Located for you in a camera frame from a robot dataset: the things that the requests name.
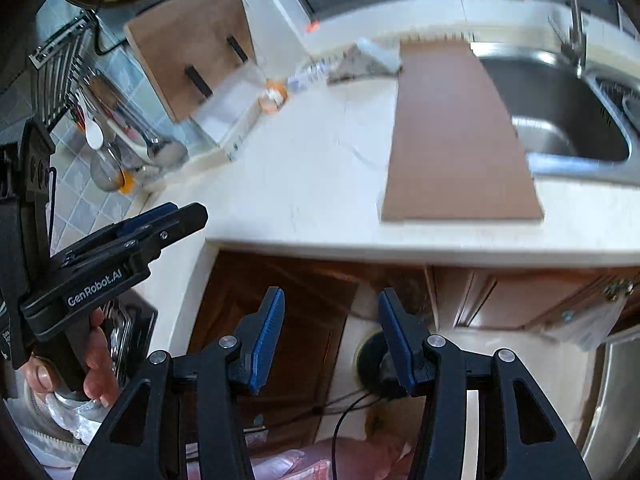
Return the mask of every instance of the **cutting board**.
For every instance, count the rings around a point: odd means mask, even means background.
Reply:
[[[383,221],[542,220],[524,148],[468,43],[400,53]]]
[[[125,25],[142,69],[174,123],[188,118],[204,102],[185,75],[193,65],[209,88],[242,66],[226,42],[233,36],[249,59],[254,46],[242,0],[168,0]]]

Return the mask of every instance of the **human hand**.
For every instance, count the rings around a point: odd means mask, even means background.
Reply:
[[[107,338],[100,328],[103,320],[104,315],[99,308],[94,310],[89,318],[92,329],[84,356],[84,361],[89,368],[84,379],[84,393],[90,399],[100,399],[100,402],[108,407],[118,399],[120,388],[113,373]],[[31,389],[41,398],[55,389],[55,374],[45,362],[34,356],[20,367],[20,372]]]

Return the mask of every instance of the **white countertop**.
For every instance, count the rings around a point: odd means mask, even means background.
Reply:
[[[138,286],[159,310],[151,350],[186,351],[218,247],[459,266],[640,266],[640,189],[630,187],[537,178],[542,223],[380,222],[396,90],[381,79],[294,95],[260,119],[238,160],[148,204],[200,202],[209,213],[204,232],[163,251]]]

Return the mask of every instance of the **tile backsplash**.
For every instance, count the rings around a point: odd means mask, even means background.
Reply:
[[[101,43],[107,49],[122,36],[122,25],[137,12],[158,0],[142,0],[120,9],[101,10]],[[47,0],[35,20],[34,44],[43,43],[51,34],[75,17],[80,9],[65,0]],[[141,111],[149,124],[158,131],[183,142],[191,156],[210,149],[189,121],[173,124],[164,111],[151,84],[144,75],[133,53],[119,47],[106,56],[94,52],[93,37],[88,41],[84,61],[88,66],[106,74]],[[29,73],[23,73],[12,85],[0,94],[0,130],[31,113],[31,89]],[[56,168],[56,199],[51,250],[58,252],[91,232],[105,225],[119,222],[124,217],[137,214],[142,209],[148,193],[139,186],[124,195],[119,192],[106,193],[91,179],[90,159],[92,150],[84,134],[78,130],[69,115],[55,126],[51,138],[56,153],[51,165]]]

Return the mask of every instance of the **stainless steel sink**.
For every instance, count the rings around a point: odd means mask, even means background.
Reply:
[[[562,55],[472,43],[511,114],[535,175],[640,186],[640,137],[614,102],[640,81],[605,66],[579,71]]]

